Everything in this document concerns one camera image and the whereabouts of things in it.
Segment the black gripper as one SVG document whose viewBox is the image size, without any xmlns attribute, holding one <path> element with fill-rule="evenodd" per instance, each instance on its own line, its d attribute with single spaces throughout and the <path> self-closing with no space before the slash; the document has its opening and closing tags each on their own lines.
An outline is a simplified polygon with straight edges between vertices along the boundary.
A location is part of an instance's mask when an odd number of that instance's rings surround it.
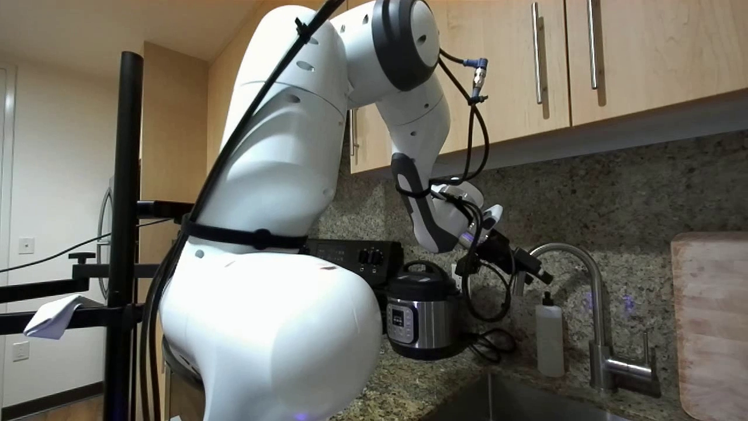
<svg viewBox="0 0 748 421">
<path fill-rule="evenodd" d="M 494 229 L 482 237 L 463 233 L 461 245 L 468 250 L 468 256 L 456 263 L 458 277 L 470 277 L 479 270 L 482 263 L 489 263 L 510 277 L 530 274 L 541 284 L 554 280 L 554 277 L 541 270 L 538 257 L 528 256 L 521 247 L 512 247 L 510 238 Z"/>
</svg>

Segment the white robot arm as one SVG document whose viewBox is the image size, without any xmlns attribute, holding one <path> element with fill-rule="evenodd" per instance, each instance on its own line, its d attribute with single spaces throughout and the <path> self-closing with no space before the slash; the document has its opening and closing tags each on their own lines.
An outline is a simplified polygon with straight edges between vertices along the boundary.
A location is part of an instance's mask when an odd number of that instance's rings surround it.
<svg viewBox="0 0 748 421">
<path fill-rule="evenodd" d="M 337 18 L 279 4 L 234 85 L 219 159 L 159 299 L 166 343 L 202 385 L 202 421 L 327 421 L 365 388 L 385 313 L 371 285 L 303 250 L 332 204 L 344 119 L 376 106 L 415 240 L 493 247 L 465 180 L 430 170 L 448 134 L 424 0 L 368 0 Z"/>
</svg>

